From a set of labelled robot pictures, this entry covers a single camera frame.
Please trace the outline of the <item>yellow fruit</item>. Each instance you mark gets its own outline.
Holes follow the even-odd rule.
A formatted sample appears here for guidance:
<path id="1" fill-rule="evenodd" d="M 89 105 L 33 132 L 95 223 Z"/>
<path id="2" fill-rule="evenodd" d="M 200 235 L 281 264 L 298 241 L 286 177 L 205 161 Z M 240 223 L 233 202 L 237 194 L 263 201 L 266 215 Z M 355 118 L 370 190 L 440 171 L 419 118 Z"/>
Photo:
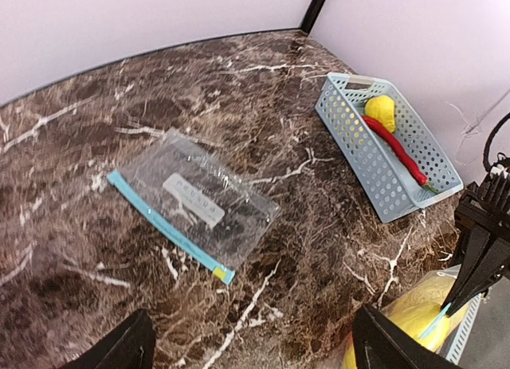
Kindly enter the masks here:
<path id="1" fill-rule="evenodd" d="M 351 108 L 341 105 L 336 107 L 331 114 L 331 123 L 334 134 L 348 149 L 358 149 L 360 145 L 363 145 L 366 132 Z"/>

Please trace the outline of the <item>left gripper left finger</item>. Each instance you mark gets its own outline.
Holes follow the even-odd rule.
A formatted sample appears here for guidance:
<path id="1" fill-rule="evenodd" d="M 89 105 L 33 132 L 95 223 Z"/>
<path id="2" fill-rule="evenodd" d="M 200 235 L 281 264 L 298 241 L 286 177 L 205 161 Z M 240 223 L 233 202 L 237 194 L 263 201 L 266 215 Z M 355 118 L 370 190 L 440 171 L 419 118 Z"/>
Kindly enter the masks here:
<path id="1" fill-rule="evenodd" d="M 62 369 L 152 369 L 155 329 L 148 311 L 135 310 L 104 338 Z"/>

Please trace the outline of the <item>clear zip bag blue zipper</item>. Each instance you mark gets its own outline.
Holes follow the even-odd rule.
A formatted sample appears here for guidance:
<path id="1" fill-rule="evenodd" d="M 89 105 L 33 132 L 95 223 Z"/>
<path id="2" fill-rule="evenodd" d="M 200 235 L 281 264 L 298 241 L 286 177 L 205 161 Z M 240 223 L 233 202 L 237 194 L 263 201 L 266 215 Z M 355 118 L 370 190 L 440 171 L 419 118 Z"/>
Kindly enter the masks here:
<path id="1" fill-rule="evenodd" d="M 409 337 L 427 350 L 438 351 L 451 331 L 460 323 L 460 315 L 448 317 L 445 299 L 457 279 L 458 265 L 427 273 L 411 290 L 379 310 Z M 357 368 L 352 330 L 344 339 L 342 368 Z"/>

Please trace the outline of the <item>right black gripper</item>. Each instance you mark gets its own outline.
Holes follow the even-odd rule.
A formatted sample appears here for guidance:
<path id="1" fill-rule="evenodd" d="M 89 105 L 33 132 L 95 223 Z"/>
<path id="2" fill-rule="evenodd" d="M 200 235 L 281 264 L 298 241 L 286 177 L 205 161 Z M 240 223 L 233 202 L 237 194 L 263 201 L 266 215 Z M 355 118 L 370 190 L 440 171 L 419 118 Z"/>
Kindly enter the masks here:
<path id="1" fill-rule="evenodd" d="M 453 316 L 475 295 L 485 292 L 509 270 L 509 226 L 490 214 L 477 200 L 479 186 L 472 182 L 462 194 L 454 211 L 460 230 L 457 249 L 465 249 L 464 260 L 445 299 L 448 317 Z M 490 233 L 506 241 L 489 242 Z"/>

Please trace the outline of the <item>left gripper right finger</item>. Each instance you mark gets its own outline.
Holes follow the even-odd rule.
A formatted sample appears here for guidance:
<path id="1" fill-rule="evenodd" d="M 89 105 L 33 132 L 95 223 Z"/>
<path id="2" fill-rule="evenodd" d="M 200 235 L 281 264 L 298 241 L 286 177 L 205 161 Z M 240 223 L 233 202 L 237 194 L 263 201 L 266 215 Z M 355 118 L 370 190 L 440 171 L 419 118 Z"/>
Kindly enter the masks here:
<path id="1" fill-rule="evenodd" d="M 357 311 L 352 328 L 357 368 L 458 369 L 415 342 L 371 306 Z"/>

